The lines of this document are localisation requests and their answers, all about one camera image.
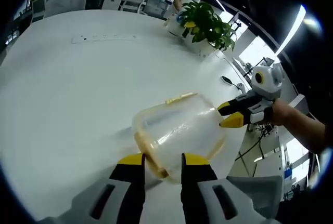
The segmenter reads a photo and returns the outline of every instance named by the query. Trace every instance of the transparent plastic box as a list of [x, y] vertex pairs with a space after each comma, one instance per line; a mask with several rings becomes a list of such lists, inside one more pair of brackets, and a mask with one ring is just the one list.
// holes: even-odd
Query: transparent plastic box
[[152, 172], [180, 183], [181, 154], [212, 159], [223, 147], [223, 117], [201, 94], [188, 93], [140, 111], [133, 119], [135, 141]]

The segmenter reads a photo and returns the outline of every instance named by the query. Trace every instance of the human arm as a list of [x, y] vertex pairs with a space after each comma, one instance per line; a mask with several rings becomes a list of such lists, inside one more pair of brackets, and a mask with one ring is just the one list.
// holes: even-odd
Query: human arm
[[313, 153], [320, 153], [330, 145], [323, 123], [304, 115], [280, 99], [273, 104], [273, 116], [270, 122], [278, 126], [285, 126], [301, 144]]
[[180, 11], [182, 9], [183, 0], [174, 0], [173, 6], [177, 9], [177, 11]]

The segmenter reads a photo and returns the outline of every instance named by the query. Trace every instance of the table surface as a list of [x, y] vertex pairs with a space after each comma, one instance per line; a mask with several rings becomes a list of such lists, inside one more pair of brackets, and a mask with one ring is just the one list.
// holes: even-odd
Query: table surface
[[[200, 58], [163, 23], [115, 10], [68, 12], [33, 23], [10, 50], [0, 70], [1, 161], [34, 218], [63, 213], [119, 159], [138, 152], [131, 121], [140, 110], [189, 91], [215, 106], [240, 95], [220, 79], [244, 83], [221, 53]], [[109, 35], [117, 37], [98, 41]], [[245, 130], [226, 130], [211, 161], [219, 178]], [[180, 191], [148, 183], [141, 222], [185, 223]]]

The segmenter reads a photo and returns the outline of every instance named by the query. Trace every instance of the floor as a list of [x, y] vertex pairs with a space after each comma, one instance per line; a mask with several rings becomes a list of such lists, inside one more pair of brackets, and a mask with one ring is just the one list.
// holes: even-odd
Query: floor
[[[259, 129], [255, 129], [253, 132], [246, 132], [242, 146], [239, 150], [240, 154], [247, 152], [259, 139], [261, 132]], [[241, 159], [235, 161], [229, 176], [237, 177], [253, 177], [255, 172], [256, 163], [254, 160], [262, 157], [260, 146], [264, 154], [269, 153], [277, 147], [276, 143], [277, 133], [276, 130], [271, 132], [266, 137], [261, 139], [261, 145], [257, 144], [251, 151], [245, 154]]]

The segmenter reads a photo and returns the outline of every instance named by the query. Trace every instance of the cable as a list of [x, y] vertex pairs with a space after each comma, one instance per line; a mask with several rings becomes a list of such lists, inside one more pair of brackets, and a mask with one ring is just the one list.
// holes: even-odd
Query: cable
[[235, 161], [237, 161], [238, 159], [242, 158], [244, 155], [246, 155], [247, 153], [249, 153], [261, 141], [261, 139], [263, 137], [264, 137], [264, 134], [261, 134], [261, 136], [259, 137], [259, 140], [250, 149], [248, 149], [244, 154], [242, 154], [238, 158], [236, 158]]
[[244, 168], [246, 170], [246, 173], [248, 173], [248, 176], [250, 176], [249, 170], [248, 170], [248, 168], [247, 168], [247, 166], [246, 166], [246, 164], [244, 162], [244, 159], [242, 158], [241, 161], [243, 162], [243, 165], [244, 165]]
[[254, 171], [253, 171], [253, 175], [252, 175], [252, 177], [254, 177], [255, 172], [257, 171], [257, 165], [258, 165], [258, 163], [255, 163], [255, 167], [254, 167]]
[[[239, 89], [238, 87], [237, 87], [237, 85], [235, 85], [234, 83], [231, 83], [233, 86], [235, 86], [237, 89]], [[241, 91], [241, 89], [239, 89], [240, 91]]]
[[260, 141], [261, 141], [261, 139], [264, 137], [264, 136], [266, 136], [266, 135], [268, 135], [269, 133], [271, 133], [273, 131], [273, 129], [271, 129], [270, 131], [268, 131], [266, 134], [265, 134], [265, 129], [263, 128], [262, 129], [262, 131], [261, 131], [261, 136], [259, 137], [259, 140], [250, 148], [250, 149], [248, 149], [243, 155], [240, 155], [238, 158], [236, 158], [235, 159], [235, 161], [237, 161], [238, 159], [240, 159], [240, 158], [242, 158], [244, 155], [246, 155], [247, 153], [249, 153], [250, 152], [250, 150], [252, 150]]

